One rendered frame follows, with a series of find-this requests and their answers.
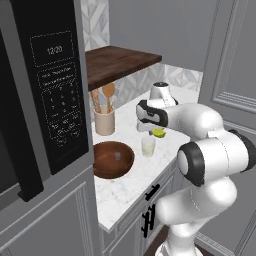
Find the black built-in microwave oven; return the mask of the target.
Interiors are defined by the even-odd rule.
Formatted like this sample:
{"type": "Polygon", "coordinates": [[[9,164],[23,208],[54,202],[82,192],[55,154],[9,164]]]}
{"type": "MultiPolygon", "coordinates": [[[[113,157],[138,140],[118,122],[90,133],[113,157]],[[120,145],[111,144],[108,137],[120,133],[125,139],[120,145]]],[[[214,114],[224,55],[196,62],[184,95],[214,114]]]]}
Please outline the black built-in microwave oven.
{"type": "Polygon", "coordinates": [[[2,32],[44,183],[91,151],[79,0],[0,0],[2,32]]]}

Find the wooden spoon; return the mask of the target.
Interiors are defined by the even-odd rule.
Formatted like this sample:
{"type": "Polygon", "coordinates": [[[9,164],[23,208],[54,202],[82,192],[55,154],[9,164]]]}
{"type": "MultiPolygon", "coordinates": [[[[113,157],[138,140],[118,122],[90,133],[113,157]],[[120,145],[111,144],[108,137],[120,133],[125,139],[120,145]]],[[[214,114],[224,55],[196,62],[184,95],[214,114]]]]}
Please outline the wooden spoon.
{"type": "Polygon", "coordinates": [[[107,109],[108,112],[111,112],[111,104],[110,104],[110,98],[115,93],[115,85],[113,82],[108,83],[102,87],[103,94],[107,97],[107,109]]]}

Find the yellow-green lemon wedge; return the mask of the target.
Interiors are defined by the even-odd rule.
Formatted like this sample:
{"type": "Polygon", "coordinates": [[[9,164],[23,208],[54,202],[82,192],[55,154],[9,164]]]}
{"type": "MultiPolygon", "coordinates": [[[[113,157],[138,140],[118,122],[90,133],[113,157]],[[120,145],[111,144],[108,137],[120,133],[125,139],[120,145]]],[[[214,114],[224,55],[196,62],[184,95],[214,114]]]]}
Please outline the yellow-green lemon wedge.
{"type": "Polygon", "coordinates": [[[166,135],[166,132],[164,131],[163,128],[160,128],[160,129],[154,129],[154,130],[150,131],[149,134],[153,135],[157,138],[164,138],[166,135]]]}

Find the wooden spatula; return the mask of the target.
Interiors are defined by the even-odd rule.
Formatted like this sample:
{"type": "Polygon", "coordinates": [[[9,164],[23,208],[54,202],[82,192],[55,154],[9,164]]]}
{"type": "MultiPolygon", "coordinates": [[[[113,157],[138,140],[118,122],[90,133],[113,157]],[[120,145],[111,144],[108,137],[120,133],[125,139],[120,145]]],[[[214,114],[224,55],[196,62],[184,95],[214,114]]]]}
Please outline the wooden spatula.
{"type": "Polygon", "coordinates": [[[101,108],[100,108],[100,104],[99,104],[99,91],[98,89],[94,89],[91,92],[91,98],[94,104],[94,109],[96,112],[101,113],[101,108]]]}

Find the grey cupboard door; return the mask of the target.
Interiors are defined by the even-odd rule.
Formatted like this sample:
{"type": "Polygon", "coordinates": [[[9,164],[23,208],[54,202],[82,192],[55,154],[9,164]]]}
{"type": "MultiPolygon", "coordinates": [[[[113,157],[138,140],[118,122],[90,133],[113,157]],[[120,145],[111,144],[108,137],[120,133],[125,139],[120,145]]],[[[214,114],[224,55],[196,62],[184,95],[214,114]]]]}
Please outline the grey cupboard door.
{"type": "Polygon", "coordinates": [[[142,256],[143,237],[139,220],[134,221],[108,246],[102,256],[142,256]]]}

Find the grey panelled fridge door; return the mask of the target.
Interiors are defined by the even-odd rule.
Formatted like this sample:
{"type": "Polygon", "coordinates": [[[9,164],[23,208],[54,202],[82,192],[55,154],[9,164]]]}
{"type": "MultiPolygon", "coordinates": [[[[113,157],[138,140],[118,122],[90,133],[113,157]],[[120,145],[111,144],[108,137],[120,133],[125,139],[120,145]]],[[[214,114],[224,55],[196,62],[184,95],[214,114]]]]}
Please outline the grey panelled fridge door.
{"type": "MultiPolygon", "coordinates": [[[[256,145],[256,0],[217,1],[199,102],[256,145]]],[[[256,167],[231,179],[236,202],[201,232],[224,247],[216,256],[256,256],[256,167]]]]}

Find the dark wooden wall shelf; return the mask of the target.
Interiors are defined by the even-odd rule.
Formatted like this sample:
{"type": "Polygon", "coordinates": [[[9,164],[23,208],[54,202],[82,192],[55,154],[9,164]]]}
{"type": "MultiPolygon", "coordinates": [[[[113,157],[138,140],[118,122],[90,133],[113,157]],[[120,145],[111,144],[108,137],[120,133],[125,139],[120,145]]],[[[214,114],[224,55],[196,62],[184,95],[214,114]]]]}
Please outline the dark wooden wall shelf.
{"type": "Polygon", "coordinates": [[[85,53],[88,90],[92,91],[162,61],[162,56],[116,46],[85,53]]]}

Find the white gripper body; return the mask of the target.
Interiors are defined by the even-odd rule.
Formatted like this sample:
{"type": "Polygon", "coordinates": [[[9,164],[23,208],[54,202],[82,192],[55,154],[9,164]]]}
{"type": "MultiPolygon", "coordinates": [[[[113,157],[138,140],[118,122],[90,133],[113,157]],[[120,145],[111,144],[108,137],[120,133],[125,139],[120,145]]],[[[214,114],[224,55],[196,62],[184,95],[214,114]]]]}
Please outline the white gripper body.
{"type": "Polygon", "coordinates": [[[137,131],[138,132],[147,132],[160,129],[160,126],[157,126],[152,123],[143,123],[140,120],[137,121],[137,131]]]}

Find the glass of lemonade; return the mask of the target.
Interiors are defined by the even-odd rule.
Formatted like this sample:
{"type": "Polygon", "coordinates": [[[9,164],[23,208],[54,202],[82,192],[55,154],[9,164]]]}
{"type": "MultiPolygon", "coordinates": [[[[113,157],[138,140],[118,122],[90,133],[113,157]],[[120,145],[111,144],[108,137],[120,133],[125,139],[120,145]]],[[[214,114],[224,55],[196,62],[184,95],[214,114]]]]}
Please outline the glass of lemonade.
{"type": "Polygon", "coordinates": [[[142,154],[145,157],[151,157],[154,154],[156,141],[153,137],[144,137],[141,141],[142,154]]]}

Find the grey tall cabinet panel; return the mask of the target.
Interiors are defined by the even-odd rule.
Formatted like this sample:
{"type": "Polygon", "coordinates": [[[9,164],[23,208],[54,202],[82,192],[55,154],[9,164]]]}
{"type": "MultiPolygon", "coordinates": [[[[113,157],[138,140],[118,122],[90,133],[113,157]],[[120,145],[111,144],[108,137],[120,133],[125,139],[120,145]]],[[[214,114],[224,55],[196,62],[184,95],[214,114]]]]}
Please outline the grey tall cabinet panel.
{"type": "Polygon", "coordinates": [[[0,256],[101,256],[91,167],[0,211],[0,256]]]}

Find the beige utensil pot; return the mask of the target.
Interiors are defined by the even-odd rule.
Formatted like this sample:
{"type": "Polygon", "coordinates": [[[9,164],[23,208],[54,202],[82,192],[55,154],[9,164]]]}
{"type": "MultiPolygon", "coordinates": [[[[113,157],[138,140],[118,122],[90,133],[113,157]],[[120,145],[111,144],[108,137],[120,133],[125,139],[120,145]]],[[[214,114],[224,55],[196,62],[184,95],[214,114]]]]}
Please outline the beige utensil pot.
{"type": "Polygon", "coordinates": [[[115,132],[115,110],[108,111],[106,105],[101,105],[101,112],[94,112],[95,131],[101,136],[109,136],[115,132]]]}

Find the grey drawer front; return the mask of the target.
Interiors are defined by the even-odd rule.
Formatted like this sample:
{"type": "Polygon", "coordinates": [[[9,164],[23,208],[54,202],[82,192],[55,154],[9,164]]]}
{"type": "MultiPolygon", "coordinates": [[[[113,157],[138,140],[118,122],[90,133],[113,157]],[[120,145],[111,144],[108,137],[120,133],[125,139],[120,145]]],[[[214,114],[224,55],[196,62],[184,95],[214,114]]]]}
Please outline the grey drawer front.
{"type": "MultiPolygon", "coordinates": [[[[152,188],[151,186],[146,190],[146,192],[137,200],[137,202],[129,209],[129,211],[124,215],[124,218],[118,223],[115,231],[117,235],[120,235],[122,231],[125,231],[134,221],[139,220],[144,226],[144,219],[142,218],[142,214],[145,214],[147,211],[149,212],[149,222],[150,222],[150,215],[151,212],[148,210],[149,206],[155,204],[156,201],[164,196],[168,191],[172,188],[172,177],[175,167],[170,164],[162,174],[151,184],[156,185],[160,184],[160,188],[158,191],[151,197],[149,201],[145,200],[145,193],[148,193],[152,188]]],[[[147,237],[153,232],[150,230],[150,225],[148,225],[148,235],[147,237]]]]}

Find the brown wooden bowl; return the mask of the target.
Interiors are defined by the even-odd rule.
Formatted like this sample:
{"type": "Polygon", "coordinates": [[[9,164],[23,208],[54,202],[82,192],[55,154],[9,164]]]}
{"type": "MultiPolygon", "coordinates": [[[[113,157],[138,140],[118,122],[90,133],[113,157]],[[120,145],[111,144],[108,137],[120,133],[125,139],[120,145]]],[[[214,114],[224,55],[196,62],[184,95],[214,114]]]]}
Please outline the brown wooden bowl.
{"type": "Polygon", "coordinates": [[[94,174],[103,179],[115,179],[125,175],[134,163],[134,151],[125,143],[106,141],[94,145],[94,174]],[[121,159],[115,153],[121,153],[121,159]]]}

